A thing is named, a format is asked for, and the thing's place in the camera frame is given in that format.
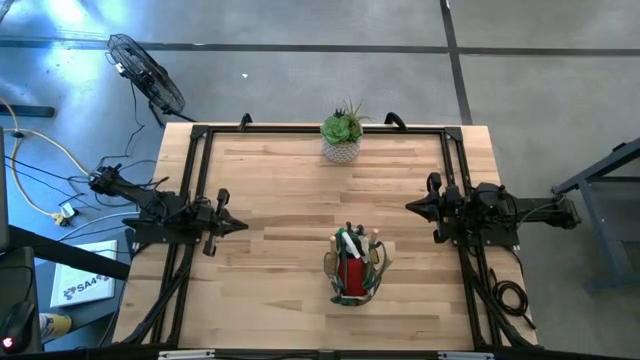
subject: cable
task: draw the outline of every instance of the cable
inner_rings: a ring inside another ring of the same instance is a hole
[[[107,252],[107,251],[111,251],[111,252],[116,253],[116,254],[130,254],[128,251],[117,251],[117,250],[111,250],[111,249],[95,250],[95,251],[92,251],[92,253],[96,253],[97,254],[97,253]]]
[[[158,198],[158,191],[157,191],[156,189],[158,188],[158,186],[159,186],[160,184],[162,184],[163,182],[167,181],[168,179],[169,179],[168,177],[165,177],[165,178],[163,178],[162,180],[158,181],[158,182],[153,186],[153,190],[151,190],[151,191],[153,191],[153,198],[154,198],[154,199],[156,199],[156,201],[160,202],[160,204],[162,204],[162,207],[164,208],[164,213],[162,214],[162,220],[161,220],[161,221],[163,221],[164,219],[166,219],[166,217],[167,217],[167,213],[169,212],[169,208],[167,207],[167,204],[165,204],[164,200],[160,200],[160,199]]]
[[[124,212],[124,213],[119,213],[119,214],[111,214],[111,215],[103,216],[101,218],[97,218],[95,220],[89,221],[88,223],[82,224],[82,225],[78,226],[77,228],[71,230],[70,232],[66,233],[61,238],[59,238],[57,241],[62,241],[64,239],[66,239],[67,237],[71,236],[71,234],[74,234],[74,233],[84,229],[85,227],[87,227],[89,225],[93,225],[93,224],[95,224],[97,222],[100,222],[100,221],[103,221],[103,220],[107,220],[107,219],[112,219],[114,217],[131,216],[131,215],[139,215],[139,213],[131,211],[131,212]]]
[[[84,194],[69,195],[69,194],[67,194],[66,192],[64,192],[64,191],[62,191],[62,190],[60,190],[60,189],[58,189],[58,188],[56,188],[56,187],[51,186],[51,185],[47,184],[46,182],[44,182],[44,181],[42,181],[42,180],[36,179],[35,177],[33,177],[33,176],[29,175],[29,174],[25,174],[25,173],[23,173],[22,171],[18,171],[18,170],[16,170],[16,169],[12,168],[11,166],[9,166],[9,164],[4,164],[4,166],[8,167],[9,169],[14,170],[15,172],[17,172],[17,173],[18,173],[18,174],[20,174],[20,175],[26,176],[26,177],[28,177],[28,178],[30,178],[30,179],[32,179],[32,180],[34,180],[34,181],[37,181],[37,182],[41,183],[42,185],[44,185],[44,186],[46,186],[46,187],[48,187],[48,188],[50,188],[50,189],[53,189],[53,190],[55,190],[55,191],[57,191],[57,192],[61,193],[62,195],[68,196],[68,199],[67,199],[67,200],[65,200],[65,201],[63,201],[63,202],[66,202],[66,201],[69,201],[69,200],[75,199],[75,200],[78,200],[78,201],[80,201],[81,203],[83,203],[83,204],[87,205],[88,207],[90,207],[90,208],[92,208],[92,209],[96,209],[96,210],[100,211],[100,209],[98,209],[97,207],[92,206],[92,205],[89,205],[88,203],[84,202],[83,200],[80,200],[80,199],[78,199],[78,198],[77,198],[78,196],[81,196],[81,195],[84,195]]]
[[[27,295],[25,295],[24,300],[27,300],[29,298],[29,294],[31,293],[31,288],[33,287],[33,269],[28,267],[28,266],[24,266],[24,265],[16,265],[16,266],[3,266],[0,267],[0,270],[5,270],[5,269],[27,269],[29,270],[30,276],[29,276],[29,286],[27,287]]]
[[[102,347],[102,345],[104,344],[104,341],[107,339],[107,334],[109,334],[109,331],[111,330],[111,326],[113,325],[113,321],[115,320],[115,318],[118,316],[118,313],[120,313],[120,305],[122,304],[122,298],[124,296],[124,290],[125,290],[125,286],[127,285],[127,281],[129,280],[129,278],[126,278],[124,280],[124,283],[122,284],[122,291],[120,292],[120,299],[118,300],[118,304],[116,306],[116,310],[113,312],[113,315],[111,315],[111,320],[109,320],[109,324],[107,325],[107,329],[104,331],[104,335],[102,335],[102,338],[100,339],[100,342],[98,343],[98,347]]]
[[[120,171],[122,171],[122,170],[124,170],[124,169],[127,169],[127,168],[130,168],[130,167],[132,167],[132,166],[135,166],[135,165],[141,164],[141,163],[146,163],[146,162],[152,162],[152,163],[154,163],[154,164],[155,164],[155,163],[157,163],[157,161],[155,161],[155,160],[140,160],[140,161],[136,161],[136,162],[134,162],[133,164],[129,164],[129,165],[127,165],[127,166],[123,166],[123,167],[121,167],[121,168],[120,168]]]
[[[513,248],[509,246],[503,246],[508,252],[510,252],[518,261],[518,265],[520,266],[520,274],[524,276],[524,268],[522,267],[522,261],[520,260],[520,256],[513,250]]]
[[[546,208],[548,208],[548,207],[552,207],[552,206],[560,205],[560,204],[564,201],[564,199],[566,199],[566,198],[567,198],[567,195],[565,194],[565,195],[563,195],[563,196],[562,196],[562,199],[560,199],[560,200],[559,200],[558,202],[556,202],[556,203],[549,203],[549,204],[545,204],[545,205],[539,206],[539,207],[537,207],[537,208],[535,208],[535,209],[533,209],[533,210],[529,211],[525,216],[523,216],[523,217],[522,217],[522,219],[520,219],[520,222],[519,222],[519,223],[518,223],[518,225],[516,226],[516,229],[519,229],[519,228],[520,228],[520,226],[522,226],[522,224],[524,223],[524,221],[525,221],[525,220],[526,220],[526,219],[527,219],[531,214],[533,214],[533,213],[535,213],[535,212],[537,212],[537,211],[540,211],[540,210],[542,210],[542,209],[546,209]]]
[[[491,273],[491,277],[493,277],[493,281],[495,283],[493,285],[493,288],[491,289],[491,294],[496,299],[496,302],[498,303],[500,309],[511,316],[524,318],[531,329],[535,330],[535,324],[527,316],[527,309],[529,308],[529,297],[527,296],[527,293],[524,291],[524,289],[522,289],[522,287],[518,285],[518,283],[511,280],[498,281],[498,277],[496,276],[496,273],[495,271],[493,271],[493,269],[490,269],[489,272]],[[507,290],[511,290],[516,294],[519,301],[518,306],[512,307],[511,305],[508,305],[504,302],[504,294],[507,292]]]
[[[74,180],[75,178],[87,179],[86,176],[74,175],[74,176],[69,176],[65,180],[67,180],[69,182],[75,182],[75,183],[78,183],[78,184],[88,184],[89,183],[89,180],[87,180],[87,181],[78,181],[78,180]]]
[[[137,187],[137,188],[142,187],[142,188],[145,188],[145,187],[147,187],[147,186],[156,186],[156,185],[160,185],[160,184],[162,184],[163,182],[165,182],[165,181],[167,181],[167,180],[169,180],[169,176],[165,176],[165,177],[163,177],[162,179],[160,179],[160,180],[158,180],[158,181],[156,181],[156,182],[148,182],[148,183],[146,183],[146,184],[131,184],[131,185],[124,185],[124,184],[120,184],[120,186],[123,186],[123,187]]]
[[[107,228],[107,229],[102,229],[102,230],[97,230],[97,231],[91,231],[88,233],[84,233],[84,234],[80,234],[80,235],[74,235],[74,236],[67,236],[66,238],[64,238],[63,240],[58,240],[58,242],[60,241],[67,241],[67,240],[71,240],[71,239],[77,239],[79,237],[83,237],[83,236],[87,236],[87,235],[93,235],[93,234],[100,234],[106,231],[111,231],[111,230],[116,230],[116,229],[122,229],[124,227],[127,227],[127,225],[119,225],[119,226],[114,226],[111,228]]]
[[[131,133],[131,136],[129,136],[129,142],[127,142],[127,147],[124,148],[124,156],[127,156],[127,157],[129,156],[127,155],[127,151],[129,150],[129,146],[131,145],[131,141],[133,140],[133,137],[137,133],[142,131],[142,129],[144,129],[144,125],[140,124],[140,122],[138,121],[138,99],[136,98],[136,91],[133,88],[133,81],[129,81],[129,85],[131,85],[131,94],[133,95],[133,119],[136,121],[136,124],[138,124],[139,128],[138,130]]]
[[[10,156],[5,155],[4,157],[5,157],[5,159],[9,159],[9,160],[11,160],[11,157],[10,157]],[[37,167],[35,167],[35,166],[33,166],[33,165],[25,164],[25,163],[23,163],[22,161],[18,161],[18,160],[13,160],[13,161],[17,162],[18,164],[20,164],[20,165],[22,165],[22,166],[28,167],[28,168],[33,169],[33,170],[36,170],[36,171],[40,171],[41,173],[45,173],[45,174],[47,174],[47,175],[53,176],[53,177],[58,178],[58,179],[61,179],[61,180],[69,180],[70,178],[79,177],[79,176],[69,176],[69,177],[64,177],[64,176],[60,176],[60,175],[57,175],[57,174],[54,174],[54,173],[50,173],[50,172],[48,172],[48,171],[46,171],[46,170],[42,170],[42,169],[37,168]],[[73,181],[73,182],[80,182],[80,183],[86,184],[86,182],[82,182],[82,181],[78,181],[78,180],[70,180],[70,181]]]
[[[85,174],[88,175],[87,171],[76,161],[76,159],[71,156],[71,154],[69,153],[69,151],[67,151],[67,149],[65,149],[62,145],[58,144],[57,142],[51,140],[48,136],[41,134],[35,130],[29,130],[29,129],[20,129],[20,126],[18,125],[18,118],[16,117],[15,112],[13,111],[13,108],[11,108],[11,105],[9,105],[4,98],[0,97],[0,101],[2,101],[2,103],[7,107],[7,109],[9,110],[9,113],[11,114],[11,117],[13,118],[13,122],[15,124],[15,128],[13,129],[4,129],[4,132],[14,132],[14,134],[19,134],[21,131],[26,131],[28,133],[31,134],[35,134],[37,136],[40,136],[41,138],[47,140],[48,142],[50,142],[51,144],[53,144],[54,146],[58,147],[60,150],[62,150],[62,152],[65,153],[65,155],[67,155],[67,157],[69,157],[69,159],[71,159],[71,161],[76,165],[76,167],[78,167],[78,169],[80,169],[80,171]],[[24,189],[22,188],[22,185],[20,184],[20,180],[18,179],[18,175],[17,172],[15,170],[16,164],[15,164],[15,158],[16,155],[18,153],[18,148],[20,147],[20,140],[16,137],[13,143],[13,150],[11,151],[11,166],[12,166],[12,175],[13,175],[13,180],[16,183],[16,186],[18,187],[18,190],[20,191],[20,193],[22,194],[22,197],[25,199],[25,201],[35,210],[39,211],[40,213],[44,214],[44,215],[48,215],[51,217],[55,217],[57,215],[57,213],[50,213],[48,211],[43,210],[42,208],[38,207],[36,204],[33,203],[33,201],[31,201],[31,199],[29,198],[29,196],[25,193]]]
[[[28,133],[40,136],[41,138],[47,140],[48,142],[50,142],[51,144],[53,144],[55,147],[57,147],[58,149],[60,149],[65,155],[67,155],[67,157],[73,162],[73,164],[80,170],[80,172],[82,172],[85,175],[89,175],[89,173],[87,172],[87,170],[85,170],[82,165],[80,165],[78,163],[78,161],[73,157],[73,155],[71,155],[71,153],[69,153],[69,151],[67,149],[65,149],[62,145],[60,145],[59,143],[55,142],[54,140],[52,140],[51,138],[49,138],[47,135],[44,135],[42,133],[39,133],[35,130],[30,130],[30,129],[25,129],[25,128],[20,128],[18,129],[19,131],[26,131]],[[16,129],[4,129],[4,132],[11,132],[11,131],[16,131]]]

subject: bracket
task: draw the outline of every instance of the bracket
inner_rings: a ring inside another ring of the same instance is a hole
[[[398,128],[402,131],[407,131],[407,125],[404,124],[404,121],[394,112],[387,113],[387,117],[384,119],[385,125],[396,124]]]
[[[191,128],[191,136],[189,137],[191,140],[197,140],[204,135],[209,127],[207,125],[193,125]]]
[[[455,141],[462,141],[462,129],[459,127],[445,127],[444,133],[449,135]]]
[[[249,113],[245,113],[242,116],[242,120],[240,120],[240,126],[238,126],[239,131],[244,131],[247,128],[247,124],[253,123],[253,119],[251,119],[251,115]]]

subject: yellow object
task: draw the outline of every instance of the yellow object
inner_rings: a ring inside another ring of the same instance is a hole
[[[65,218],[61,213],[53,213],[51,217],[53,218],[53,220],[55,220],[56,225],[58,226],[62,226],[64,221],[67,220],[67,218]]]
[[[71,318],[60,314],[40,314],[40,338],[43,342],[59,338],[71,329]]]

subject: white plant pot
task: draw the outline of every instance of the white plant pot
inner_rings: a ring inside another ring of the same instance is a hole
[[[358,156],[360,151],[360,141],[362,136],[354,143],[331,145],[327,141],[327,138],[322,137],[322,152],[327,159],[335,163],[347,163],[352,161]]]

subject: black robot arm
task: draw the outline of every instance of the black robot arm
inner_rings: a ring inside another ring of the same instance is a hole
[[[136,242],[193,244],[203,231],[208,231],[212,239],[248,228],[225,208],[230,198],[226,189],[218,191],[217,205],[213,207],[207,198],[190,201],[188,196],[157,191],[160,182],[132,184],[120,176],[119,168],[120,165],[98,168],[89,186],[98,194],[120,196],[140,206],[138,219],[123,220],[136,229]]]
[[[429,222],[436,222],[437,243],[453,239],[470,246],[518,245],[517,230],[524,222],[544,222],[553,227],[572,229],[580,223],[575,205],[564,196],[519,199],[504,186],[481,183],[471,194],[462,196],[457,186],[442,187],[440,174],[427,179],[427,196],[406,205]]]

